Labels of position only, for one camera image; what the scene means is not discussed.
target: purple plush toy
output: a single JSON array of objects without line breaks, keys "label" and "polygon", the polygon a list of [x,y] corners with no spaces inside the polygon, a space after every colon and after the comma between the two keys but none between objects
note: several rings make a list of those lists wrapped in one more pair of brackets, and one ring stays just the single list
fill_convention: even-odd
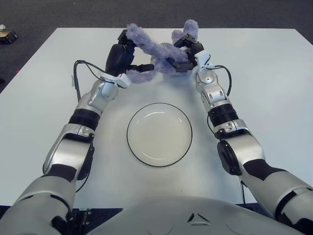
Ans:
[{"label": "purple plush toy", "polygon": [[[196,21],[187,20],[185,22],[183,32],[180,30],[174,30],[172,32],[173,44],[187,33],[194,36],[197,40],[198,29],[199,27]],[[151,55],[151,64],[154,64],[155,66],[153,71],[148,72],[140,73],[135,70],[127,71],[127,76],[133,83],[151,81],[157,72],[170,75],[180,75],[181,73],[177,73],[174,67],[167,62],[166,58],[171,57],[178,63],[188,62],[188,56],[183,50],[170,43],[158,44],[154,42],[141,27],[138,27],[134,23],[127,26],[126,36],[139,48],[141,48],[144,53]]]}]

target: robotic arm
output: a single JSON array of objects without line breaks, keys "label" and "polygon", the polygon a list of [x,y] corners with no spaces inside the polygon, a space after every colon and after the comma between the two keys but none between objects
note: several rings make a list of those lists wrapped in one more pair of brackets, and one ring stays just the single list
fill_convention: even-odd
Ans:
[{"label": "robotic arm", "polygon": [[237,175],[258,203],[274,219],[302,232],[313,230],[313,187],[286,170],[269,166],[261,145],[239,119],[229,97],[218,83],[210,54],[195,54],[196,89],[220,140],[222,166]]},{"label": "robotic arm", "polygon": [[112,46],[106,72],[100,74],[90,92],[83,95],[50,149],[43,165],[44,175],[34,180],[0,220],[4,235],[68,234],[77,180],[90,172],[94,147],[92,141],[99,119],[107,104],[127,88],[129,69],[153,70],[153,65],[131,65],[135,44],[125,30]]}]

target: table surface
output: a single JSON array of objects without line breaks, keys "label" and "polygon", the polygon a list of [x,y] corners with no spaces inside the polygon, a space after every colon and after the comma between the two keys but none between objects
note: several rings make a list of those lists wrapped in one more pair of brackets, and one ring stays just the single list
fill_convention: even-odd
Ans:
[{"label": "table surface", "polygon": [[[105,66],[120,28],[58,28],[0,94],[0,205],[12,205],[42,175],[50,147],[76,104],[73,63]],[[146,29],[157,42],[171,42],[173,29]],[[263,146],[267,162],[313,184],[313,46],[294,29],[200,29],[199,40],[213,64],[233,77],[230,99]],[[135,52],[134,64],[150,56]],[[227,75],[219,70],[224,87]],[[78,68],[81,93],[95,81]],[[165,102],[189,118],[193,140],[178,163],[155,168],[137,160],[126,141],[127,125],[145,105]],[[206,113],[188,76],[159,74],[153,81],[121,90],[104,111],[96,131],[90,177],[75,207],[123,208],[153,197],[182,195],[242,203],[239,180],[222,168]],[[246,200],[254,202],[246,190]]]}]

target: gray carpet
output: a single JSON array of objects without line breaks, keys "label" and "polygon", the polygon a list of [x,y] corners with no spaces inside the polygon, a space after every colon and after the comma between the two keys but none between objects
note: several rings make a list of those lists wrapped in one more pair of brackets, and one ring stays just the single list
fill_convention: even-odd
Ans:
[{"label": "gray carpet", "polygon": [[312,0],[1,0],[0,24],[19,39],[0,44],[0,92],[58,27],[295,28],[313,43]]}]

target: wire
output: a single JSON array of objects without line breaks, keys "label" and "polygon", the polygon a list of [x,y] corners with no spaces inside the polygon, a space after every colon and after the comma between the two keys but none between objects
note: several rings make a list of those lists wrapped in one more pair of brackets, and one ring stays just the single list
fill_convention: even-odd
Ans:
[{"label": "wire", "polygon": [[95,76],[97,79],[99,79],[100,81],[103,81],[103,82],[107,82],[107,83],[112,83],[114,84],[114,82],[110,82],[110,81],[107,81],[101,77],[98,77],[93,71],[92,69],[89,67],[89,66],[92,66],[94,68],[96,68],[97,70],[101,71],[101,72],[105,72],[103,69],[99,68],[98,66],[90,63],[90,62],[87,62],[85,60],[76,60],[75,63],[74,63],[74,68],[73,68],[73,76],[74,76],[74,85],[75,85],[75,89],[76,89],[76,93],[77,93],[77,100],[78,102],[80,101],[81,99],[81,95],[80,95],[80,90],[79,90],[79,83],[78,83],[78,78],[77,78],[77,66],[79,64],[85,64],[88,69],[90,70],[90,72],[92,73],[93,76]]},{"label": "wire", "polygon": [[231,87],[232,87],[232,78],[231,78],[230,71],[223,65],[216,65],[216,66],[214,66],[214,68],[209,68],[208,70],[218,70],[218,69],[225,69],[227,74],[228,74],[229,85],[228,85],[227,96],[229,96],[230,95],[230,91],[231,91]]},{"label": "wire", "polygon": [[206,62],[204,63],[204,65],[206,65],[206,63],[209,62],[210,59],[211,59],[211,54],[209,54],[209,58],[206,60]]},{"label": "wire", "polygon": [[87,179],[88,179],[89,175],[90,175],[90,171],[88,172],[88,175],[87,175],[85,181],[83,182],[83,184],[79,187],[79,189],[76,190],[76,193],[77,193],[79,190],[81,190],[82,187],[85,185],[85,183],[87,182]]},{"label": "wire", "polygon": [[242,183],[241,184],[241,191],[243,193],[243,201],[244,201],[244,207],[246,208],[246,199],[245,199],[245,190],[244,190],[244,185]]},{"label": "wire", "polygon": [[77,78],[77,65],[78,65],[78,61],[75,61],[74,63],[74,68],[73,68],[73,76],[74,76],[74,85],[75,85],[75,90],[77,93],[77,100],[78,102],[80,101],[80,90],[79,90],[79,84],[78,84],[78,78]]},{"label": "wire", "polygon": [[209,124],[209,113],[207,114],[206,123],[207,123],[207,126],[210,128],[210,131],[214,134],[214,132],[213,132],[213,130],[210,127],[210,124]]}]

